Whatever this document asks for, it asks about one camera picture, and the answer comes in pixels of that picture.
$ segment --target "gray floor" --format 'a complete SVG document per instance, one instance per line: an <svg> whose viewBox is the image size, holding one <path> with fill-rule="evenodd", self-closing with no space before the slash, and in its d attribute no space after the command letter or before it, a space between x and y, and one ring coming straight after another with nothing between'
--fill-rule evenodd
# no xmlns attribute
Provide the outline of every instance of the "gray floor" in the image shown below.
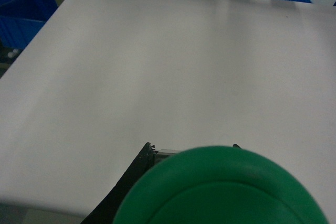
<svg viewBox="0 0 336 224"><path fill-rule="evenodd" d="M80 224L84 218L0 204L1 224Z"/></svg>

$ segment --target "black plastic part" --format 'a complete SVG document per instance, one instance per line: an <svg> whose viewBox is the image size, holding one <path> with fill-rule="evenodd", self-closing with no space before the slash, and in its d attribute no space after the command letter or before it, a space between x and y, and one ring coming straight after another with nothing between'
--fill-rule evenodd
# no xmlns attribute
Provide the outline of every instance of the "black plastic part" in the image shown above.
<svg viewBox="0 0 336 224"><path fill-rule="evenodd" d="M81 224L112 223L120 204L132 186L154 165L154 150L146 143L112 191Z"/></svg>

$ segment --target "white table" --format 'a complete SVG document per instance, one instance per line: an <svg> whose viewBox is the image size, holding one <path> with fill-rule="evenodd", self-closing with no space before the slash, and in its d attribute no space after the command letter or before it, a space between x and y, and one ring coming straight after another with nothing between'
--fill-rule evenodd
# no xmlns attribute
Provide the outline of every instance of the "white table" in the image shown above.
<svg viewBox="0 0 336 224"><path fill-rule="evenodd" d="M336 8L65 0L0 79L0 201L87 215L145 142L239 144L336 223Z"/></svg>

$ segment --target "green cap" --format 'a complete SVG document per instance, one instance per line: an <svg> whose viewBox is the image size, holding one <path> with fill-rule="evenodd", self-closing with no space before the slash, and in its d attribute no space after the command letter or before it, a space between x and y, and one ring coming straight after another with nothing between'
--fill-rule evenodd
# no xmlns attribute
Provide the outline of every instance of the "green cap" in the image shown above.
<svg viewBox="0 0 336 224"><path fill-rule="evenodd" d="M113 224L324 224L305 188L274 162L238 148L181 152L134 185Z"/></svg>

